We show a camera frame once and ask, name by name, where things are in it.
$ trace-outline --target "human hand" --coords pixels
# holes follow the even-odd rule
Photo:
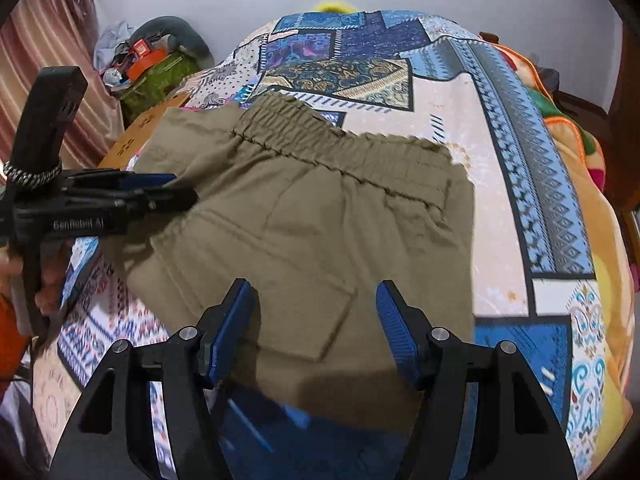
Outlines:
[[[66,269],[71,258],[71,247],[63,243],[60,250],[42,266],[42,288],[36,293],[36,306],[43,316],[52,316],[60,309]],[[22,273],[22,258],[0,251],[0,292],[11,301],[9,280]]]

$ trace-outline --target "bed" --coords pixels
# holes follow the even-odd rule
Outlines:
[[[632,415],[625,399],[632,279],[602,193],[606,167],[597,140],[555,109],[525,57],[423,12],[284,16],[177,92],[188,92],[185,107],[199,110],[228,102],[250,107],[268,90],[292,95],[356,134],[445,144],[465,166],[476,190],[475,342],[516,342],[566,431],[578,477],[588,478]],[[65,321],[34,375],[34,406],[52,453],[110,344],[168,336],[153,305],[129,291],[94,238],[76,241],[63,299]],[[150,387],[157,455],[171,478],[161,385]],[[465,421],[456,478],[466,471],[472,411]],[[301,471],[309,478],[390,478],[406,443],[405,435],[345,428],[242,386],[230,394],[222,428],[236,478],[298,478]]]

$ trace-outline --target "blue gripper pad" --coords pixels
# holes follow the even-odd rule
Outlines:
[[[120,181],[120,189],[129,191],[140,187],[162,187],[175,180],[173,173],[133,173]]]
[[[225,301],[218,306],[224,307],[226,301],[232,301],[213,340],[213,345],[210,347],[209,379],[214,384],[227,377],[231,372],[238,342],[246,330],[251,312],[254,309],[255,298],[251,285],[247,280],[242,281],[235,298],[225,298]]]
[[[376,290],[376,308],[398,373],[417,389],[422,378],[418,345],[385,282],[380,283]]]

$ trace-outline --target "orange box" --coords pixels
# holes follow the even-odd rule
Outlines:
[[[153,50],[149,54],[145,54],[133,65],[131,65],[131,68],[129,68],[129,71],[127,72],[127,77],[129,77],[129,79],[134,82],[141,75],[143,75],[147,68],[151,68],[153,65],[157,65],[167,56],[168,52],[165,48],[159,48],[157,50]]]
[[[164,115],[164,111],[167,110],[167,108],[182,106],[189,98],[190,95],[188,93],[178,94],[173,99],[160,103],[153,108],[149,108],[146,112],[141,113],[120,136],[118,142],[109,150],[109,153],[104,156],[98,168],[126,169],[131,157],[151,138],[162,115]]]
[[[145,40],[137,40],[133,45],[133,50],[138,55],[138,57],[145,57],[148,54],[151,54],[151,49],[148,44],[146,44]]]

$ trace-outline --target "yellow plush toy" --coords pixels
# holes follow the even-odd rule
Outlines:
[[[358,9],[341,0],[325,0],[314,7],[315,12],[338,12],[339,14],[351,14]]]

